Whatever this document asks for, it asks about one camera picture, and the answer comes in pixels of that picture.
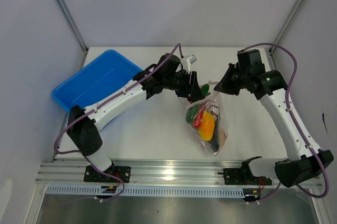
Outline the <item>green toy cucumber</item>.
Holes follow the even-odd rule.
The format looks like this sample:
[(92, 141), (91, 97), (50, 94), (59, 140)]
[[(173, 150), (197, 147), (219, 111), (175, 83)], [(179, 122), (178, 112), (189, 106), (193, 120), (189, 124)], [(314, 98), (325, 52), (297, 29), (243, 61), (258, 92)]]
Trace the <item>green toy cucumber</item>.
[[(202, 92), (204, 98), (207, 97), (210, 94), (209, 84), (202, 85), (200, 87), (200, 89), (201, 89), (201, 92)], [(199, 112), (201, 106), (202, 106), (201, 104), (197, 104), (197, 105), (194, 105), (193, 107), (191, 107), (187, 110), (185, 119), (186, 119), (186, 122), (188, 124), (192, 124), (195, 121), (195, 118), (196, 118), (197, 113)]]

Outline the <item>clear pink-dotted zip bag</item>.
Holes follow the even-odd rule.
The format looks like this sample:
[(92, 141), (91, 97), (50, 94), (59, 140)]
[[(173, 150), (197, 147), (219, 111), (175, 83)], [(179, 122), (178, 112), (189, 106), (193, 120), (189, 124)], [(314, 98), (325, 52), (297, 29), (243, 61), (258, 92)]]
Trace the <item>clear pink-dotted zip bag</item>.
[(228, 134), (228, 123), (221, 95), (214, 90), (217, 82), (209, 81), (200, 86), (205, 96), (200, 101), (179, 98), (185, 108), (185, 121), (199, 142), (205, 156), (216, 156), (224, 146)]

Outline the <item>yellow toy mango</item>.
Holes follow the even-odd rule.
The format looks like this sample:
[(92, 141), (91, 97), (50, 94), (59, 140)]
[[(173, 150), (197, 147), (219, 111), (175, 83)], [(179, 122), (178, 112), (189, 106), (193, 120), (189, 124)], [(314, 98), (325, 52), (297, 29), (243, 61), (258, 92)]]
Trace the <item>yellow toy mango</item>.
[(198, 128), (199, 136), (204, 141), (210, 141), (213, 137), (213, 132), (215, 129), (215, 119), (208, 112), (204, 112), (202, 119), (202, 123)]

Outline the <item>toy steak slice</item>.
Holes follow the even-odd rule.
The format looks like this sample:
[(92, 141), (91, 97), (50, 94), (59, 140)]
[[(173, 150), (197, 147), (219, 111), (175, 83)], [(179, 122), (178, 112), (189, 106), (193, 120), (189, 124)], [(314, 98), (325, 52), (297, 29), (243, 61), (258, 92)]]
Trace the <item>toy steak slice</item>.
[(226, 142), (227, 135), (221, 126), (218, 126), (217, 138), (218, 138), (219, 147), (222, 147)]

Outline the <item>grey toy fish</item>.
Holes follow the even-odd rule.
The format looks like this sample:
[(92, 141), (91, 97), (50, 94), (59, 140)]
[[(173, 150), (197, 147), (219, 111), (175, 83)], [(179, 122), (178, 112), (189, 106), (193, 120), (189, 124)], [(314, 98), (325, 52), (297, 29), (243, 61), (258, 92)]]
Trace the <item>grey toy fish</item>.
[(210, 141), (208, 141), (210, 148), (215, 155), (219, 152), (220, 149), (220, 140), (221, 140), (220, 133), (221, 133), (220, 120), (217, 119), (215, 121), (215, 129), (213, 132), (213, 137)]

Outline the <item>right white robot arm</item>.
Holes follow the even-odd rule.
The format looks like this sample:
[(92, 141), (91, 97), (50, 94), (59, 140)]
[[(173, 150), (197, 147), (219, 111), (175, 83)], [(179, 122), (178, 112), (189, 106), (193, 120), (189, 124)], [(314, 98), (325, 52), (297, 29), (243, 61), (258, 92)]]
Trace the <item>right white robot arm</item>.
[(250, 158), (246, 161), (248, 166), (240, 171), (241, 179), (252, 184), (259, 177), (270, 177), (290, 188), (322, 174), (333, 161), (333, 154), (322, 150), (311, 137), (291, 102), (289, 87), (281, 73), (267, 71), (257, 49), (241, 50), (237, 59), (236, 64), (229, 64), (214, 90), (238, 95), (246, 89), (253, 94), (271, 116), (287, 156), (284, 160)]

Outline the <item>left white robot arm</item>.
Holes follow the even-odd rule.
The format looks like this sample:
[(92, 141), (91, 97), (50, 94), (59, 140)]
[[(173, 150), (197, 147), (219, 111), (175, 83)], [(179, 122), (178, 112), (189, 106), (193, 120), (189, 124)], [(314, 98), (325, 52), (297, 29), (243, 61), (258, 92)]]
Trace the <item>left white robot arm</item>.
[(205, 98), (191, 70), (195, 55), (177, 57), (166, 53), (156, 64), (136, 73), (121, 89), (98, 103), (70, 111), (67, 135), (87, 161), (96, 168), (103, 182), (114, 177), (115, 166), (103, 150), (100, 131), (115, 117), (132, 106), (150, 99), (163, 90), (173, 90), (177, 97), (192, 103)]

